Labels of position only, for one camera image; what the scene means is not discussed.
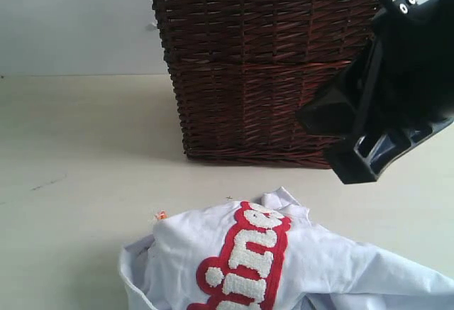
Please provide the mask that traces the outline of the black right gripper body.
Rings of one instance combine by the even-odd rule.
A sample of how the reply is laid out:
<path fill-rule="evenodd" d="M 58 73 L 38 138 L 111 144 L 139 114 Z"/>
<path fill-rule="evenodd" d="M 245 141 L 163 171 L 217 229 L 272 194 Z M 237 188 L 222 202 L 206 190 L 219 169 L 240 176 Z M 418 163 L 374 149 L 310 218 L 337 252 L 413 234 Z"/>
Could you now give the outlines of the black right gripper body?
<path fill-rule="evenodd" d="M 453 0 L 380 0 L 373 134 L 428 136 L 453 124 Z"/>

